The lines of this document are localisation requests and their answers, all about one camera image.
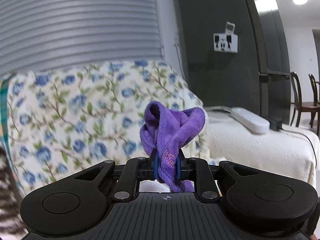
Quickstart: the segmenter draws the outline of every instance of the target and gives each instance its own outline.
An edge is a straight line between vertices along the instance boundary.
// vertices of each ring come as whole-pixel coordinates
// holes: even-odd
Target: purple towel
[[[153,101],[146,107],[144,120],[146,123],[140,130],[141,143],[149,156],[154,148],[158,150],[158,180],[165,182],[172,192],[193,191],[190,181],[176,179],[175,164],[179,149],[202,130],[204,111],[199,107],[175,111]]]

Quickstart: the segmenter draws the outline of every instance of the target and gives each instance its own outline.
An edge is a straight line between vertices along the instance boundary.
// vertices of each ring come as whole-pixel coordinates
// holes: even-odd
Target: metal screw
[[[214,199],[218,196],[218,194],[214,191],[205,191],[202,193],[202,196],[207,199]]]
[[[117,199],[126,199],[130,196],[130,194],[126,191],[119,191],[115,193],[115,198]]]

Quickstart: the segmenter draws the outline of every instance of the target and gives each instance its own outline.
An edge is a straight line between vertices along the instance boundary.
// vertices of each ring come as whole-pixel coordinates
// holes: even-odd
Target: wall-mounted holder
[[[227,33],[214,33],[214,51],[238,52],[238,35]]]

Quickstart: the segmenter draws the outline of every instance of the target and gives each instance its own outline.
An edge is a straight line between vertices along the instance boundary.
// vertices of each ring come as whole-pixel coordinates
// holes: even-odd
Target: white remote control
[[[256,134],[265,134],[269,131],[270,123],[266,119],[258,116],[244,108],[231,108],[231,116],[239,123],[243,124],[250,131]]]

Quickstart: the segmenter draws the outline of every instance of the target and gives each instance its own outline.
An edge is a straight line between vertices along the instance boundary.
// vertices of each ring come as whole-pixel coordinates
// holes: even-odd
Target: crosshair marking
[[[164,199],[165,201],[168,201],[168,200],[171,199],[171,197],[167,195],[167,196],[164,196],[163,199]]]

